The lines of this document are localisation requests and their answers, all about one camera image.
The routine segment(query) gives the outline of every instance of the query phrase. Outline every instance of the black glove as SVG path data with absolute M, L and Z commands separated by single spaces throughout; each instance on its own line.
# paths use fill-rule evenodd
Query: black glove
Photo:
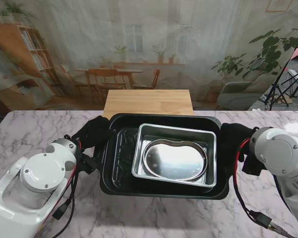
M 228 168 L 228 175 L 231 176 L 234 172 L 234 164 L 236 160 L 236 152 L 240 144 L 247 138 L 251 138 L 255 130 L 250 129 L 244 125 L 233 123 L 223 123 L 221 126 L 221 136 L 218 158 L 222 164 Z M 244 154 L 249 154 L 249 146 L 246 144 L 238 158 L 239 161 L 244 162 Z
M 102 142 L 106 142 L 112 135 L 113 130 L 109 129 L 109 120 L 98 116 L 89 120 L 76 134 L 72 136 L 75 140 L 79 138 L 82 149 L 94 147 Z

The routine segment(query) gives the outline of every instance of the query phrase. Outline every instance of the metal tray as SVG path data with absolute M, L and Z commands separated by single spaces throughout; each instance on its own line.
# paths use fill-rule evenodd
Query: metal tray
M 204 174 L 208 155 L 192 141 L 158 139 L 145 147 L 143 164 L 156 177 L 190 181 Z
M 159 178 L 152 175 L 144 166 L 142 156 L 148 144 L 158 139 L 171 141 L 192 141 L 200 145 L 207 153 L 208 164 L 205 173 L 195 181 Z M 132 174 L 137 178 L 153 179 L 200 187 L 214 187 L 217 183 L 216 135 L 211 131 L 171 127 L 144 123 L 139 127 Z

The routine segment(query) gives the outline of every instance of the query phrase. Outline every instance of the marble countertop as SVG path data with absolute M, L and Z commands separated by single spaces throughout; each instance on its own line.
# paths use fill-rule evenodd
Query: marble countertop
M 21 156 L 42 153 L 64 134 L 73 135 L 102 111 L 15 111 L 0 124 L 0 178 Z M 222 123 L 248 127 L 273 126 L 298 135 L 298 112 L 195 111 Z M 86 150 L 92 155 L 93 150 Z M 272 176 L 238 174 L 246 206 L 259 210 L 298 237 L 298 222 L 278 195 Z M 75 194 L 75 213 L 61 238 L 266 238 L 281 237 L 251 222 L 230 191 L 223 200 L 113 196 L 99 187 L 99 172 L 81 173 Z M 70 209 L 57 222 L 46 223 L 41 236 L 51 238 L 68 220 Z

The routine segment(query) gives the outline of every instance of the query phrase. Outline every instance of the backdrop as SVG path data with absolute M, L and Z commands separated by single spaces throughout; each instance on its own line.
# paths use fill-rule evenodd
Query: backdrop
M 298 0 L 0 0 L 0 110 L 101 109 L 142 87 L 247 110 L 297 43 Z

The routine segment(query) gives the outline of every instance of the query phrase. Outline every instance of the black tray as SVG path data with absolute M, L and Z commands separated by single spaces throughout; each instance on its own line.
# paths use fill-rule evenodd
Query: black tray
M 212 131 L 219 144 L 219 120 L 213 117 L 166 116 L 146 114 L 116 114 L 110 120 L 110 128 L 117 131 L 105 147 L 95 148 L 94 157 L 99 158 L 100 187 L 112 195 L 173 197 L 194 199 L 223 199 L 228 194 L 228 177 L 224 165 L 217 159 L 217 184 L 213 188 L 169 183 L 136 178 L 131 173 L 138 128 L 143 123 L 168 125 Z

